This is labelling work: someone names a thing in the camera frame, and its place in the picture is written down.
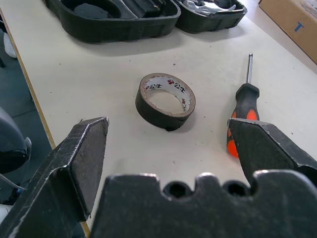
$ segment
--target white table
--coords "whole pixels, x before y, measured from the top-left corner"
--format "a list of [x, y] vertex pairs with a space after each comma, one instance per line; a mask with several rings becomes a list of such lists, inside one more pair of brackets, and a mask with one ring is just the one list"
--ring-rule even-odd
[[[161, 186], [177, 179], [193, 187], [203, 172], [221, 183], [246, 182], [226, 152], [226, 123], [249, 52], [261, 120], [317, 158], [316, 75], [246, 17], [219, 32], [191, 35], [175, 28], [157, 39], [90, 45], [69, 36], [39, 0], [0, 0], [0, 6], [52, 146], [81, 119], [109, 117], [97, 201], [110, 174], [154, 173]], [[196, 96], [194, 113], [176, 131], [157, 128], [136, 111], [140, 80], [153, 72], [182, 79]]]

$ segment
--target orange and black handle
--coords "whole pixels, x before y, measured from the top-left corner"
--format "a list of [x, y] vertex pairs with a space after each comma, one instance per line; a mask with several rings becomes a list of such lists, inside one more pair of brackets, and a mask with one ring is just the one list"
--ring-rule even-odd
[[[231, 117], [260, 120], [257, 110], [257, 99], [259, 96], [260, 91], [257, 87], [250, 83], [242, 84], [236, 93], [237, 105]], [[227, 149], [232, 156], [239, 157], [229, 128], [227, 132]]]

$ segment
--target gray floor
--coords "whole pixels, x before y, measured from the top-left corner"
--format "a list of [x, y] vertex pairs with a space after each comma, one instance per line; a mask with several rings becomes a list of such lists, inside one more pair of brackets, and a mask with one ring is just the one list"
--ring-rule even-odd
[[3, 46], [0, 30], [0, 57], [5, 68], [0, 68], [0, 107], [15, 121], [24, 137], [32, 141], [32, 154], [27, 178], [31, 178], [41, 161], [51, 151], [39, 114], [32, 101], [19, 61], [9, 57]]

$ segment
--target black tape roll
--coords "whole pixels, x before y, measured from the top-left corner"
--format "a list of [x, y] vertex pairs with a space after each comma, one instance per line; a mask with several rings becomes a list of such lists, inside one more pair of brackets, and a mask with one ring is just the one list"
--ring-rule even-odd
[[[150, 90], [164, 90], [174, 95], [183, 106], [182, 113], [171, 113], [156, 107], [148, 99]], [[152, 73], [140, 83], [135, 106], [139, 114], [152, 125], [168, 131], [180, 128], [194, 111], [196, 99], [193, 91], [179, 78], [165, 73]]]

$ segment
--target black tool tray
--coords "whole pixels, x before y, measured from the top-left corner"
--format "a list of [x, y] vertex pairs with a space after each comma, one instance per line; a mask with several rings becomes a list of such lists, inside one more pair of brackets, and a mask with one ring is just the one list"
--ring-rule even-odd
[[221, 8], [230, 8], [236, 4], [233, 11], [220, 11], [212, 13], [209, 16], [199, 14], [188, 9], [182, 1], [175, 0], [179, 5], [182, 14], [180, 15], [176, 26], [188, 33], [200, 33], [203, 31], [218, 31], [224, 28], [235, 27], [248, 12], [246, 7], [237, 0], [214, 0]]
[[180, 16], [172, 0], [42, 0], [64, 30], [84, 42], [169, 34]]

